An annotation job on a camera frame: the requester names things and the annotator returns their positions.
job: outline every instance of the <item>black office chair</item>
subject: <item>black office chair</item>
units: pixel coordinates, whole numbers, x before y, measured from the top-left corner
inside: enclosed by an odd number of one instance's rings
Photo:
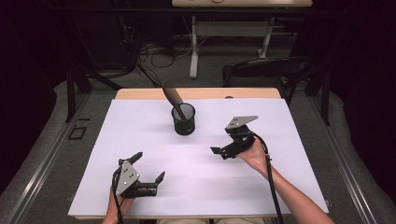
[[[261,58],[225,65],[223,87],[274,87],[290,105],[297,84],[314,71],[312,60],[304,57]]]

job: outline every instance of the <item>black cup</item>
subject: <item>black cup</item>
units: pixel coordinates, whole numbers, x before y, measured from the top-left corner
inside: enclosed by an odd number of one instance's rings
[[[195,130],[195,108],[190,104],[183,103],[180,109],[185,119],[181,119],[175,108],[172,108],[172,118],[174,119],[175,131],[180,135],[189,135]]]

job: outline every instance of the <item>dark background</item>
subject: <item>dark background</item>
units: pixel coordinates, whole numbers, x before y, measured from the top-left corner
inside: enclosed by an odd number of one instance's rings
[[[111,5],[108,0],[57,3],[90,2]],[[135,2],[171,6],[171,1]],[[354,147],[378,185],[395,202],[396,8],[390,0],[316,0],[313,7],[347,7],[350,13],[340,20],[306,20],[291,55],[330,59],[332,91],[345,103]],[[65,80],[71,62],[78,59],[90,68],[121,69],[130,63],[130,55],[114,17],[80,15],[70,24],[65,17],[44,13],[35,1],[2,1],[0,8],[3,192],[49,119],[56,101],[53,88]],[[165,46],[172,46],[172,34],[183,30],[180,18],[145,18],[141,32]]]

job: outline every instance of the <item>person's arm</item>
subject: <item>person's arm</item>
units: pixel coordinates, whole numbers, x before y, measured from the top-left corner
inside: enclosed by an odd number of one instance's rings
[[[256,139],[253,146],[241,152],[238,157],[268,180],[265,152],[259,139]],[[334,223],[310,198],[294,187],[274,167],[271,169],[276,192],[298,223]]]
[[[119,200],[121,213],[124,216],[131,209],[134,199],[123,199],[121,196],[117,196],[117,198]],[[114,201],[113,190],[112,188],[110,188],[106,216],[103,219],[102,224],[117,224],[117,223],[119,223],[118,210],[117,210],[116,202]]]

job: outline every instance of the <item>table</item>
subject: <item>table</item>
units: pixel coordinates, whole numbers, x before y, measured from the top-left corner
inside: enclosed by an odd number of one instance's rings
[[[224,161],[210,150],[210,147],[231,143],[224,128],[233,116],[248,115],[259,116],[248,127],[266,141],[276,169],[328,211],[289,109],[276,89],[177,90],[197,111],[195,132],[188,136],[174,132],[172,106],[164,100],[161,90],[118,92],[107,112],[69,216],[103,217],[118,159],[143,151],[143,157],[134,164],[141,174],[140,180],[151,182],[162,171],[166,175],[157,196],[137,199],[126,217],[275,217],[268,182],[242,160]],[[282,200],[279,203],[282,213],[290,212]]]
[[[311,7],[311,0],[225,0],[216,4],[211,0],[172,0],[174,7]],[[197,21],[192,16],[192,54],[190,78],[197,78],[197,36],[263,36],[259,57],[265,58],[274,28],[274,18],[269,21]]]

